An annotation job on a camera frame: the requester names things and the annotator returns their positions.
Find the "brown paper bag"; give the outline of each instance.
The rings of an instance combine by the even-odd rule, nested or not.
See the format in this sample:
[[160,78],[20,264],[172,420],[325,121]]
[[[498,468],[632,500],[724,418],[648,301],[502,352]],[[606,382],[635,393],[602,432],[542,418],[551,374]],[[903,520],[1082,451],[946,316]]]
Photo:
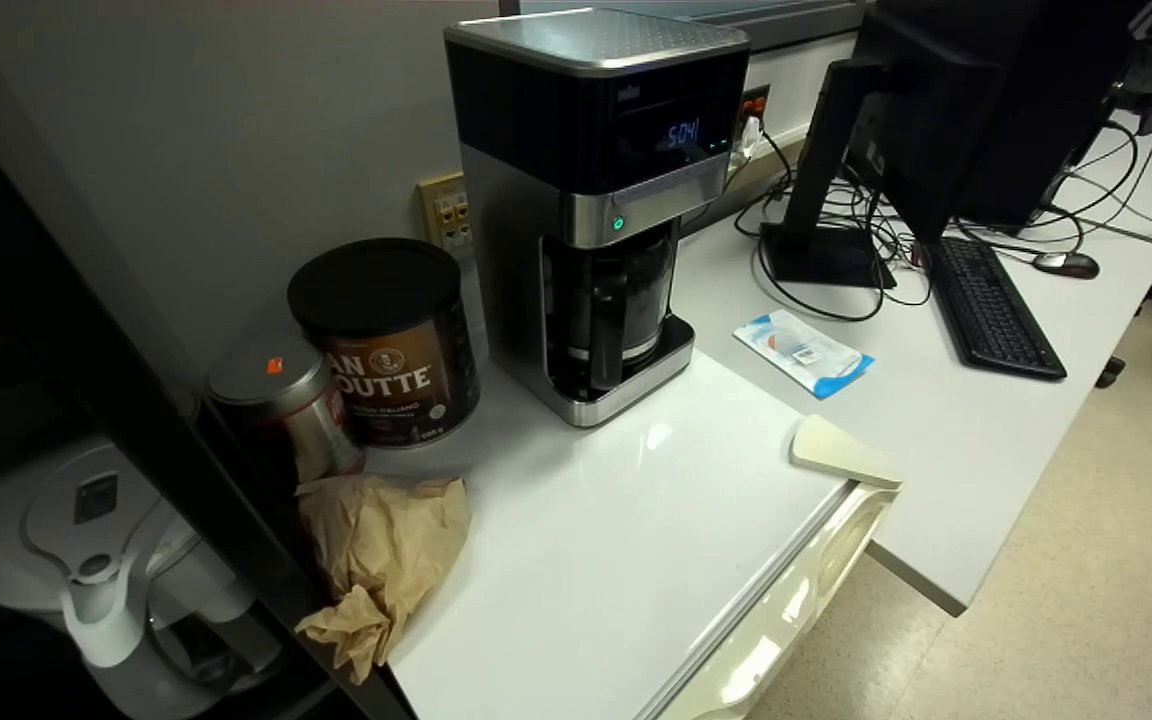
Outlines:
[[365,685],[465,550],[465,479],[332,478],[301,485],[296,497],[336,591],[336,603],[302,616],[296,632],[332,645],[336,669],[348,665]]

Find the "coffee maker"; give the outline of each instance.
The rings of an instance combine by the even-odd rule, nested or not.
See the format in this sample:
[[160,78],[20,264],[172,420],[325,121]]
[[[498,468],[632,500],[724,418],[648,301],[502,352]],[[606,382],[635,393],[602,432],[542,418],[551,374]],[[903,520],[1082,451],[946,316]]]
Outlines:
[[492,360],[571,425],[692,360],[674,224],[720,192],[743,65],[734,28],[598,7],[449,28]]

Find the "wall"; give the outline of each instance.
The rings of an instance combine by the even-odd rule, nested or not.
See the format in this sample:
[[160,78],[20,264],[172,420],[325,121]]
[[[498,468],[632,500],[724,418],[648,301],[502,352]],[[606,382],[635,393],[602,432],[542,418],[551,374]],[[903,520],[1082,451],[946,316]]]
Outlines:
[[[438,28],[496,0],[0,0],[0,162],[178,390],[290,269],[454,167]],[[754,61],[777,138],[848,42]]]

